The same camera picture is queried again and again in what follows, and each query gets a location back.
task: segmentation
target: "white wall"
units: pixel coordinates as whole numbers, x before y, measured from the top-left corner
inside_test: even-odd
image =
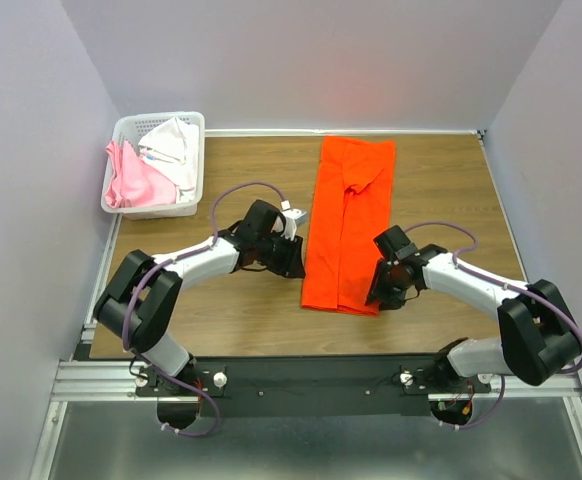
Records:
[[[108,232],[117,113],[57,0],[0,1],[0,480],[28,472]]]
[[[486,145],[530,278],[553,280],[582,326],[582,0],[556,13]]]
[[[560,0],[62,0],[121,114],[211,128],[491,124]]]

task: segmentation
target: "white plastic basket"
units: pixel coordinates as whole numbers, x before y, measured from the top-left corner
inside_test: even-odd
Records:
[[[154,207],[125,207],[111,208],[107,205],[105,193],[111,183],[113,170],[111,161],[107,162],[107,169],[104,173],[104,183],[102,184],[102,198],[100,204],[105,212],[121,213],[131,220],[140,220],[144,218],[163,218],[163,217],[186,217],[195,215],[198,210],[198,202],[202,198],[202,187],[204,178],[204,116],[198,112],[170,112],[170,113],[146,113],[142,115],[133,115],[123,117],[118,120],[113,129],[113,140],[120,146],[125,142],[133,145],[138,149],[140,139],[153,130],[158,125],[167,120],[178,117],[185,123],[197,125],[200,127],[200,145],[198,148],[198,180],[195,190],[195,198],[190,202],[174,203],[172,205],[156,205]]]

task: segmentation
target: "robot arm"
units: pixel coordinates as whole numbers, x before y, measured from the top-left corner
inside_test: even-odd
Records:
[[[500,326],[500,338],[460,339],[438,352],[426,381],[448,388],[480,373],[515,375],[540,385],[582,353],[569,326],[531,292],[571,314],[555,285],[540,280],[532,285],[498,277],[436,245],[418,249],[398,226],[375,239],[383,258],[376,265],[367,303],[380,301],[381,309],[398,309],[406,291],[437,290],[483,311]]]
[[[295,235],[306,222],[306,212],[280,211],[262,200],[253,203],[245,218],[199,245],[153,257],[136,250],[129,253],[100,296],[94,317],[122,338],[125,314],[140,280],[156,265],[173,259],[147,284],[130,318],[130,348],[170,376],[177,377],[193,357],[167,332],[181,291],[258,262],[286,277],[304,278],[302,238]]]

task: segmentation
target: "metal frame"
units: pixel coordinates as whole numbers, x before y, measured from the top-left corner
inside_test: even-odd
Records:
[[[240,130],[213,130],[207,131],[208,137],[236,137],[236,136],[307,136],[307,135],[363,135],[363,134],[473,134],[478,137],[482,148],[484,158],[491,175],[491,181],[494,185],[498,202],[504,214],[504,219],[509,230],[509,235],[514,245],[518,262],[522,268],[526,280],[526,273],[520,258],[515,236],[511,230],[509,219],[502,204],[498,187],[493,181],[491,167],[489,165],[484,144],[482,142],[482,131],[420,131],[420,130],[300,130],[300,129],[240,129]],[[84,328],[81,335],[81,343],[90,344],[93,341],[95,327],[97,322],[92,318],[91,312],[99,295],[104,290],[106,279],[108,277],[111,259],[115,248],[118,232],[120,229],[121,215],[113,217],[104,254],[100,263],[96,285],[87,310],[84,321]],[[169,398],[140,398],[135,395],[135,379],[128,371],[129,362],[111,360],[111,361],[69,361],[60,362],[58,371],[51,392],[51,399],[48,413],[42,429],[42,434],[38,444],[38,449],[33,462],[30,480],[48,479],[53,465],[53,459],[60,440],[60,434],[67,412],[68,402],[156,402],[156,401],[174,401],[174,402],[195,402],[196,397],[169,397]],[[496,378],[491,381],[492,393],[479,394],[476,396],[484,398],[497,397],[500,390],[499,380]],[[522,381],[511,378],[507,381],[506,398],[546,398],[546,397],[563,397],[565,408],[571,426],[573,428],[580,453],[582,455],[582,386],[577,376],[556,375],[550,378],[540,387],[531,387]],[[429,395],[430,400],[448,400],[454,395]]]

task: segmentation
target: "pants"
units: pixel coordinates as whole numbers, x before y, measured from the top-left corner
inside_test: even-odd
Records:
[[[391,215],[395,145],[326,137],[313,199],[302,306],[377,315],[365,305]]]

